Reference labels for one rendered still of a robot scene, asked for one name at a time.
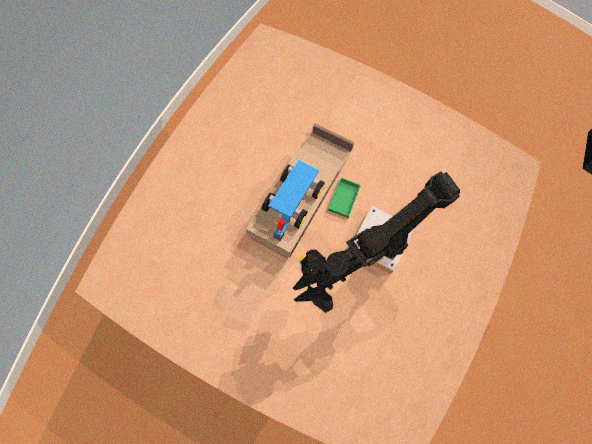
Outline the tan wooden ramp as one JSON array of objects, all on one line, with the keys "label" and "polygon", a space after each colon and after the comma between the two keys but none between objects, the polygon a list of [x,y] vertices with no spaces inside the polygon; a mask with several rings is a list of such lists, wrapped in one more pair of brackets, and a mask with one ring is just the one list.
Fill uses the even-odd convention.
[{"label": "tan wooden ramp", "polygon": [[280,254],[285,258],[291,257],[316,212],[324,201],[326,195],[337,179],[347,158],[351,154],[354,142],[334,133],[316,123],[312,126],[313,132],[303,145],[298,148],[288,165],[294,166],[298,160],[320,170],[315,177],[325,182],[325,187],[317,199],[312,197],[313,189],[309,188],[298,209],[308,211],[308,216],[301,227],[294,227],[296,219],[290,219],[282,236],[274,233],[282,214],[269,208],[267,212],[260,208],[246,228],[246,236],[266,248]]}]

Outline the green tray floor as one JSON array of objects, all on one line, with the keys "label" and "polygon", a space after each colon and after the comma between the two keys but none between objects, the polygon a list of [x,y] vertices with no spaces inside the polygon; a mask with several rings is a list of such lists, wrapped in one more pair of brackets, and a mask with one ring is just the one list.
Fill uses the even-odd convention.
[{"label": "green tray floor", "polygon": [[340,185],[330,208],[349,215],[359,187],[340,181]]}]

